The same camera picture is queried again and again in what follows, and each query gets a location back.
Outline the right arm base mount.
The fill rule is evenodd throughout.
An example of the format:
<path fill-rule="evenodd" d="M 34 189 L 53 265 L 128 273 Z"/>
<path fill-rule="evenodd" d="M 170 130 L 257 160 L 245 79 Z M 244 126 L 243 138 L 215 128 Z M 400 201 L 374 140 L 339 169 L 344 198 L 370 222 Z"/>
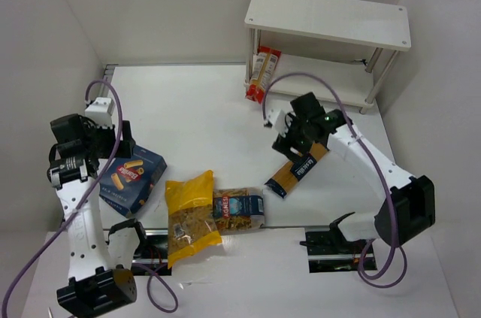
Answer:
<path fill-rule="evenodd" d="M 307 251 L 310 273 L 356 271 L 367 241 L 346 241 L 341 234 L 327 226 L 307 227 L 299 242 Z"/>

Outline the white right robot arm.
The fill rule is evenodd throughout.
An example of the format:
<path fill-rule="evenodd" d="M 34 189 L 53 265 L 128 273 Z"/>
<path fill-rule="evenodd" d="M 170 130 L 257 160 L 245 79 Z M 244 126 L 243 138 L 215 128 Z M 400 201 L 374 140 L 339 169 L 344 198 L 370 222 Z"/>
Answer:
<path fill-rule="evenodd" d="M 265 126 L 275 129 L 272 147 L 291 162 L 307 157 L 314 144 L 339 156 L 374 192 L 378 209 L 357 213 L 352 208 L 330 227 L 345 241 L 380 239 L 399 247 L 435 224 L 434 183 L 415 177 L 378 150 L 341 109 L 325 111 L 313 93 L 295 98 L 292 111 L 271 110 Z"/>

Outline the blue-labelled spaghetti bag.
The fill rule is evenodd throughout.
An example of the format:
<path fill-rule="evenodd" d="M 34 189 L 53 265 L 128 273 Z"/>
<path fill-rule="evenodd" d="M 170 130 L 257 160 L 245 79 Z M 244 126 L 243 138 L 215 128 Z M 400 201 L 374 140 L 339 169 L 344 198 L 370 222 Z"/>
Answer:
<path fill-rule="evenodd" d="M 321 144 L 313 144 L 298 162 L 284 164 L 265 182 L 265 186 L 280 198 L 285 198 L 327 153 L 328 150 Z"/>

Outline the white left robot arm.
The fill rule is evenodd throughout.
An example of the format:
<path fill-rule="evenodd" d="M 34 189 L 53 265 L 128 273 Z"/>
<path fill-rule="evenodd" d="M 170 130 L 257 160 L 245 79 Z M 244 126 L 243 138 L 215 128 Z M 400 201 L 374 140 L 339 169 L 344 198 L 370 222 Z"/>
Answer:
<path fill-rule="evenodd" d="M 100 161 L 130 157 L 132 137 L 116 139 L 114 126 L 69 114 L 51 122 L 56 138 L 47 177 L 63 210 L 69 239 L 68 283 L 58 304 L 75 317 L 99 317 L 137 299 L 132 273 L 135 251 L 145 242 L 142 225 L 126 220 L 105 232 L 99 208 Z"/>

